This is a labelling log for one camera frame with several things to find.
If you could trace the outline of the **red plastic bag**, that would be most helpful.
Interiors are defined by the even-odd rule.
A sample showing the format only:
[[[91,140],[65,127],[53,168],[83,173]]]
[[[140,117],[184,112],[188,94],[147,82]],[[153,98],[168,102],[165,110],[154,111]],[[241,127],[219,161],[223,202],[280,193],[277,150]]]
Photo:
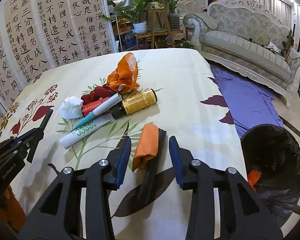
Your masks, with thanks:
[[[256,192],[255,185],[259,181],[261,177],[261,172],[258,170],[251,170],[248,174],[248,184],[253,189],[254,192]]]

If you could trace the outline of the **orange cloth piece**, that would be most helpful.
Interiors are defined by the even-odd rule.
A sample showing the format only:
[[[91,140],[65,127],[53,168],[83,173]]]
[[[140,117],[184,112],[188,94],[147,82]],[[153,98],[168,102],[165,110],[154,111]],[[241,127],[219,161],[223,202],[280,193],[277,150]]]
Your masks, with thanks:
[[[132,162],[132,171],[144,169],[157,156],[159,149],[159,129],[154,124],[146,124],[141,132]]]

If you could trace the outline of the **black-lined trash bin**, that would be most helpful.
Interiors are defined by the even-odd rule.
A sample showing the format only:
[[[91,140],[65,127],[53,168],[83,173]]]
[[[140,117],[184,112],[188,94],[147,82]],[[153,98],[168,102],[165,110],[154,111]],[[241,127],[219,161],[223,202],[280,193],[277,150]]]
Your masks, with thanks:
[[[300,199],[300,146],[285,128],[257,125],[241,137],[247,175],[260,171],[256,193],[282,227]]]

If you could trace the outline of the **white crumpled tissue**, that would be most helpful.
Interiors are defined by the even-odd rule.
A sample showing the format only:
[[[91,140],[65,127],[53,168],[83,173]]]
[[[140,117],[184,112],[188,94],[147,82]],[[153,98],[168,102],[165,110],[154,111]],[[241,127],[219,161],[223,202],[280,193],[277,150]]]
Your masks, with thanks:
[[[61,104],[59,112],[65,119],[77,119],[83,116],[82,113],[83,100],[76,97],[67,97]]]

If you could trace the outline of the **white green lettered tube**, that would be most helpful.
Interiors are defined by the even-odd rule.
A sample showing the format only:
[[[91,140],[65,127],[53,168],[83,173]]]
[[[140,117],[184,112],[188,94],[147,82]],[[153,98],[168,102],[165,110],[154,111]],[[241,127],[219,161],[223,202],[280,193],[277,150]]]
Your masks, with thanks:
[[[91,120],[90,122],[73,130],[68,135],[62,137],[59,140],[59,143],[64,149],[70,148],[75,143],[79,142],[83,138],[87,137],[91,133],[95,132],[97,129],[101,128],[102,126],[113,120],[114,118],[111,116],[111,114],[99,116],[94,120]]]

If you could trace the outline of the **dark red cloth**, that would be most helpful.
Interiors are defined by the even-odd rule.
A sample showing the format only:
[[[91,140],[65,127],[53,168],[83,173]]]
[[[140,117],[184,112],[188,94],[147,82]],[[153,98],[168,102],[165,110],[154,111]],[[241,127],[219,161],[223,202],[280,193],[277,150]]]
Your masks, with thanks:
[[[116,92],[110,89],[109,85],[106,83],[103,86],[95,87],[89,94],[81,96],[81,99],[83,100],[83,105],[88,105],[97,100],[111,97],[115,93]]]

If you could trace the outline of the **orange plastic bag on table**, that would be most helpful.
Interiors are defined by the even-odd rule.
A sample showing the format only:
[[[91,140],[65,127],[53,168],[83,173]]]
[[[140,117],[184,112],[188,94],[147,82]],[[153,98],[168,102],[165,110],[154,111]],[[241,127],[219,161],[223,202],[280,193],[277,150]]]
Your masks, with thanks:
[[[138,64],[133,53],[127,53],[117,64],[117,68],[107,77],[109,88],[121,95],[138,89]]]

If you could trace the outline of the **yellow labelled black bottle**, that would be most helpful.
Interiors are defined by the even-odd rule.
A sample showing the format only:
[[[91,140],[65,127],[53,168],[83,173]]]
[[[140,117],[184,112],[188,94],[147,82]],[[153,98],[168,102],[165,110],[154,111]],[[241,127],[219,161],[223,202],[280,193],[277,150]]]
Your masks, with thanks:
[[[114,119],[131,115],[144,108],[156,104],[157,95],[153,89],[146,89],[143,92],[137,92],[127,96],[121,102],[110,108],[110,113]]]

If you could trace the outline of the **calligraphy folding screen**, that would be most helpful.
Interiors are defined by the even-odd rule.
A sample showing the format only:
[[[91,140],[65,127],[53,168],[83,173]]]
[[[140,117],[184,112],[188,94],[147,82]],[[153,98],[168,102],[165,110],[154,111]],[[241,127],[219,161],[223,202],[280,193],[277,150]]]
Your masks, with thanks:
[[[0,2],[0,133],[42,72],[118,51],[107,0]]]

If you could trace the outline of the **purple sheet on floor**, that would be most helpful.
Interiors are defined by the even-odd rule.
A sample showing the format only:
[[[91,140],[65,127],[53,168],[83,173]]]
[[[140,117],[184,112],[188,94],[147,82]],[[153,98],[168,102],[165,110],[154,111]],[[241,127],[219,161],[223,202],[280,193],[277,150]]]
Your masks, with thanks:
[[[241,138],[249,129],[271,124],[283,127],[274,105],[275,95],[263,86],[245,77],[210,64],[215,81],[228,104],[236,131]]]

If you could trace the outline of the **floral cream tablecloth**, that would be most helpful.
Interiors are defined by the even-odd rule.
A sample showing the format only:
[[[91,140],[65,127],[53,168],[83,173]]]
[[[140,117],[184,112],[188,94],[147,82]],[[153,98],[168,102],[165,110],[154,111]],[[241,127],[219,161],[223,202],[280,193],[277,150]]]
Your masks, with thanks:
[[[25,213],[31,211],[58,171],[67,166],[75,170],[91,166],[105,158],[124,135],[131,138],[132,149],[136,149],[148,123],[165,130],[168,137],[175,136],[181,147],[210,167],[224,170],[232,166],[241,174],[246,173],[229,109],[202,55],[193,49],[155,49],[137,50],[134,56],[139,89],[154,90],[157,103],[107,123],[69,149],[64,149],[59,141],[75,122],[60,115],[62,101],[104,84],[123,53],[93,57],[44,72],[21,92],[12,107],[0,113],[1,142],[39,126],[42,117],[36,113],[53,109],[33,162],[11,183]],[[136,199],[142,180],[141,170],[128,169],[120,189],[109,196],[116,238],[184,239],[192,193],[181,190],[175,181],[167,145],[148,205],[139,205]]]

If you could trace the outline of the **wooden plant stand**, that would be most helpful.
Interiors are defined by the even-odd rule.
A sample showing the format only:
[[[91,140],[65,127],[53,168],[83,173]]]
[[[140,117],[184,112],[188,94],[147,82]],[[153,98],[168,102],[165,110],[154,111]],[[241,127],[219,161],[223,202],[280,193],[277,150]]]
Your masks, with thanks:
[[[146,12],[148,20],[148,30],[144,34],[135,34],[136,43],[139,46],[139,40],[144,39],[146,44],[150,41],[150,48],[155,48],[155,38],[158,36],[168,36],[170,45],[174,47],[174,36],[183,34],[181,29],[172,29],[168,20],[168,10],[166,9],[148,9]]]

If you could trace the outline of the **ornate grey white sofa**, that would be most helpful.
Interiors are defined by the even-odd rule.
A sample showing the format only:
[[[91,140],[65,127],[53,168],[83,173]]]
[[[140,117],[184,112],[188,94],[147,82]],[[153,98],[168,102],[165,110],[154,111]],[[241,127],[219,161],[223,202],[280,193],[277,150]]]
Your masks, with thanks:
[[[300,87],[300,53],[292,29],[269,10],[248,0],[213,2],[183,23],[203,58],[265,85],[290,106]]]

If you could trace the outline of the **tall green potted plant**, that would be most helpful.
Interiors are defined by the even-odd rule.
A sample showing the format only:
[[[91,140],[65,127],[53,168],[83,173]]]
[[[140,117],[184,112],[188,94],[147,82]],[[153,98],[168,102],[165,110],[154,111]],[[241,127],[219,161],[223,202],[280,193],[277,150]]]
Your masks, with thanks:
[[[176,13],[177,5],[180,0],[167,0],[168,5],[168,21],[172,30],[180,29],[180,16]]]

